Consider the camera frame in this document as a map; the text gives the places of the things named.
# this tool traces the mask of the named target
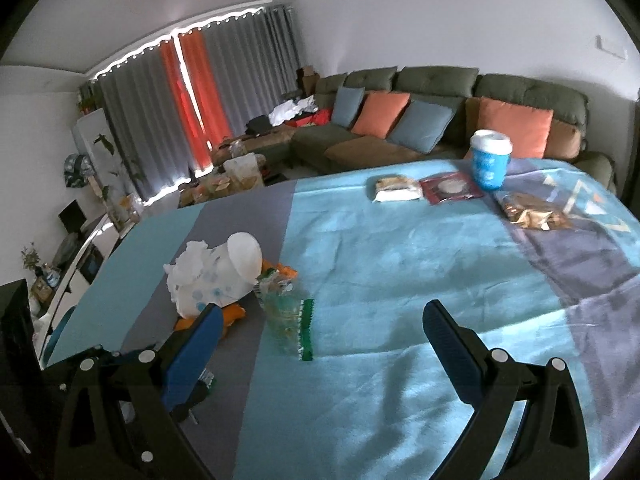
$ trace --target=red curtain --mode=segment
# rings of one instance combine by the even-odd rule
[[[204,137],[210,140],[215,150],[223,139],[233,137],[233,135],[220,102],[218,86],[213,79],[204,37],[195,28],[187,34],[181,34],[178,39],[202,117]]]
[[[161,42],[160,54],[162,55],[162,62],[164,63],[164,69],[169,79],[169,86],[171,87],[171,92],[174,94],[175,104],[180,114],[180,121],[189,140],[193,156],[200,166],[200,169],[206,168],[211,165],[209,149],[206,139],[204,139],[202,134],[200,121],[193,109],[191,97],[182,80],[180,62],[178,61],[178,53],[175,51],[174,42]]]

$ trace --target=gray curtain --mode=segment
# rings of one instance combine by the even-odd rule
[[[282,94],[297,88],[300,59],[292,11],[271,7],[202,29],[213,77],[231,131],[269,114]]]
[[[129,58],[98,83],[122,158],[143,200],[188,176],[190,166],[196,168],[159,48]]]

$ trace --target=sofa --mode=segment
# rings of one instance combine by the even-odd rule
[[[359,136],[333,123],[298,128],[292,154],[324,174],[389,166],[432,158],[462,158],[476,130],[479,99],[488,97],[517,105],[553,110],[545,158],[565,160],[615,192],[614,166],[603,153],[586,149],[588,98],[559,84],[514,75],[479,75],[477,68],[457,66],[396,67],[359,70],[321,78],[316,104],[332,108],[340,86],[374,91],[407,92],[411,100],[454,110],[440,142],[420,153],[373,136]]]

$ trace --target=orange pillow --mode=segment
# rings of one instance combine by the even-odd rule
[[[553,110],[481,97],[478,130],[494,130],[508,136],[513,158],[542,158],[553,116]]]
[[[364,101],[364,106],[351,132],[386,139],[400,113],[409,102],[409,94],[372,92]]]

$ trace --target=blue paper cup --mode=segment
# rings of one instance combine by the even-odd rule
[[[511,139],[493,130],[478,130],[471,137],[472,171],[482,189],[499,189],[511,158]]]

